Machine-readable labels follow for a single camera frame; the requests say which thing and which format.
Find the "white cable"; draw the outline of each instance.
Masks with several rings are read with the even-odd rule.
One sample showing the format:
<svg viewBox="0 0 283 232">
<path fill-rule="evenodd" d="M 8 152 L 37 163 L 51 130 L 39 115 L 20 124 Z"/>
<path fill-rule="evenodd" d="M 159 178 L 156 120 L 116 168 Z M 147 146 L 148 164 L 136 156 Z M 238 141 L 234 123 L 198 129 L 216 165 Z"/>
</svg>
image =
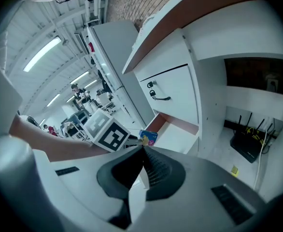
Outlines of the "white cable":
<svg viewBox="0 0 283 232">
<path fill-rule="evenodd" d="M 263 141 L 261 152 L 259 153 L 258 168 L 257 168 L 257 173 L 256 173 L 254 185 L 253 185 L 253 190 L 255 190 L 255 186 L 256 186 L 256 183 L 257 183 L 257 179 L 258 179 L 259 169 L 260 169 L 260 166 L 261 166 L 262 151 L 263 151 L 263 147 L 264 147 L 264 144 L 265 144 L 265 141 L 266 141 L 266 136 L 267 136 L 267 129 L 265 131 L 265 138 L 264 138 L 264 141 Z"/>
</svg>

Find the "black vent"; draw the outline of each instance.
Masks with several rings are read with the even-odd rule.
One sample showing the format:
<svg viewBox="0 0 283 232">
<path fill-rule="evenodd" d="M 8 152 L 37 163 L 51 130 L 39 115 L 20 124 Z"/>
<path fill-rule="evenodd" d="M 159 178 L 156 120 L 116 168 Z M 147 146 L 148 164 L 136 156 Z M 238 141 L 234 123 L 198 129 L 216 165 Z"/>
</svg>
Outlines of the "black vent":
<svg viewBox="0 0 283 232">
<path fill-rule="evenodd" d="M 128 190 L 131 189 L 138 174 L 142 170 L 143 156 L 143 151 L 139 150 L 112 168 L 113 177 Z"/>
<path fill-rule="evenodd" d="M 212 188 L 212 191 L 236 225 L 243 223 L 252 216 L 252 213 L 249 212 L 226 187 L 219 186 Z"/>
<path fill-rule="evenodd" d="M 143 165 L 148 175 L 149 186 L 154 187 L 170 175 L 171 165 L 156 152 L 147 150 L 146 155 Z"/>
<path fill-rule="evenodd" d="M 78 171 L 78 170 L 79 170 L 79 168 L 77 168 L 77 167 L 65 168 L 65 169 L 56 170 L 56 174 L 58 176 L 60 176 L 60 175 L 64 175 L 64 174 L 73 173 L 73 172 Z"/>
</svg>

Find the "lock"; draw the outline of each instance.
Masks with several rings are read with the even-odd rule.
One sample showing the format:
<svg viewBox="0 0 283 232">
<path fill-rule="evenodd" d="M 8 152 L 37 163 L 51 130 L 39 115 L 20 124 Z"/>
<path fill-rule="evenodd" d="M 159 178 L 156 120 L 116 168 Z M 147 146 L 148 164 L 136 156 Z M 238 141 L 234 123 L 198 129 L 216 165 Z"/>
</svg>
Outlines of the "lock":
<svg viewBox="0 0 283 232">
<path fill-rule="evenodd" d="M 148 87 L 148 88 L 152 88 L 153 85 L 156 85 L 156 80 L 153 80 L 153 81 L 149 82 L 149 83 L 147 84 L 147 87 Z"/>
<path fill-rule="evenodd" d="M 152 90 L 152 89 L 150 90 L 150 92 L 149 92 L 149 93 L 150 93 L 150 96 L 151 96 L 151 97 L 153 97 L 154 95 L 156 95 L 155 91 L 154 91 L 154 90 Z"/>
<path fill-rule="evenodd" d="M 152 87 L 153 87 L 153 83 L 152 83 L 152 82 L 148 83 L 148 84 L 147 84 L 147 87 L 148 87 L 148 88 L 152 88 Z"/>
</svg>

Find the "white ceiling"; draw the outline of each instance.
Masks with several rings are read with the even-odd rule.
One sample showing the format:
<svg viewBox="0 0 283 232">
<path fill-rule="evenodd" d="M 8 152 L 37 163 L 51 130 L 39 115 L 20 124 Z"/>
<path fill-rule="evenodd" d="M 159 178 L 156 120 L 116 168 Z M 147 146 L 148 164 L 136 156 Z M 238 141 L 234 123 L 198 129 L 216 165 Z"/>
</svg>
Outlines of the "white ceiling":
<svg viewBox="0 0 283 232">
<path fill-rule="evenodd" d="M 101 0 L 99 10 L 104 17 L 107 2 Z M 93 13 L 93 3 L 89 10 Z M 71 96 L 70 82 L 89 71 L 77 83 L 84 87 L 98 78 L 97 70 L 91 65 L 74 33 L 93 19 L 86 13 L 85 0 L 71 0 L 62 4 L 52 2 L 24 1 L 10 20 L 7 42 L 6 75 L 23 98 L 19 108 L 21 114 L 35 116 L 65 103 Z M 45 54 L 29 72 L 23 69 L 27 63 L 54 37 L 62 40 Z M 64 39 L 69 40 L 63 46 Z M 46 107 L 56 94 L 60 96 Z"/>
</svg>

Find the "person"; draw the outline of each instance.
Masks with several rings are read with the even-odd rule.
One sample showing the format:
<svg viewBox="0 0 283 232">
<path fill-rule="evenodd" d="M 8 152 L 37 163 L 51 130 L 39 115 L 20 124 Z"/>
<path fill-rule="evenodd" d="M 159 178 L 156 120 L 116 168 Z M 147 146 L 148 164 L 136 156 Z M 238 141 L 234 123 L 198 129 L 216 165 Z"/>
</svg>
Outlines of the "person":
<svg viewBox="0 0 283 232">
<path fill-rule="evenodd" d="M 77 84 L 72 84 L 71 88 L 74 92 L 74 96 L 77 98 L 77 103 L 82 104 L 89 114 L 93 113 L 93 109 L 90 105 L 91 97 L 89 91 L 84 88 L 78 88 Z"/>
<path fill-rule="evenodd" d="M 58 135 L 56 134 L 54 128 L 52 126 L 47 126 L 46 124 L 43 126 L 44 129 L 48 130 L 49 131 L 49 134 L 52 134 L 56 137 L 58 137 Z"/>
<path fill-rule="evenodd" d="M 100 105 L 101 104 L 101 100 L 99 99 L 99 94 L 97 94 L 97 103 Z"/>
<path fill-rule="evenodd" d="M 1 8 L 2 12 L 8 11 L 8 7 Z M 0 109 L 0 134 L 10 134 L 26 141 L 31 148 L 44 151 L 50 161 L 72 160 L 108 153 L 107 150 L 92 143 L 69 140 L 44 132 L 40 127 L 35 126 L 28 120 L 22 119 L 18 114 L 18 105 L 21 104 L 21 97 L 14 89 L 9 80 L 5 77 L 7 58 L 7 31 L 5 26 L 0 25 L 0 80 L 5 92 L 0 95 L 1 107 L 10 107 L 11 110 L 4 112 Z M 12 95 L 18 100 L 11 103 Z"/>
</svg>

